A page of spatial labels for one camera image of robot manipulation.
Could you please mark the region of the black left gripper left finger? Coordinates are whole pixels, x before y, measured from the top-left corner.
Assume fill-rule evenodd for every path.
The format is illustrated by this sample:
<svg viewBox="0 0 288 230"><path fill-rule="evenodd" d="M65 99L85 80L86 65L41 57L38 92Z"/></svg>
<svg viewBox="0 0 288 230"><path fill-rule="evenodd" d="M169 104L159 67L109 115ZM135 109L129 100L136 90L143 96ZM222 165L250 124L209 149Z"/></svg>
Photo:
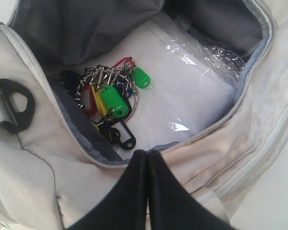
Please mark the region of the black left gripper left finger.
<svg viewBox="0 0 288 230"><path fill-rule="evenodd" d="M144 230L148 197L147 153L137 150L110 192L70 230Z"/></svg>

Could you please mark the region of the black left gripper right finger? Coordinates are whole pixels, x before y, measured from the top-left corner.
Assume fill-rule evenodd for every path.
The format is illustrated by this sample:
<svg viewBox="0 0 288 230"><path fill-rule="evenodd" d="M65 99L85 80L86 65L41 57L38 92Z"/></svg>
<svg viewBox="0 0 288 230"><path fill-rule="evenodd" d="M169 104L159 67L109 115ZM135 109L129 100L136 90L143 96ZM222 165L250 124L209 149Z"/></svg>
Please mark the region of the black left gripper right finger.
<svg viewBox="0 0 288 230"><path fill-rule="evenodd" d="M152 230L231 230L178 182L158 151L147 154L148 207Z"/></svg>

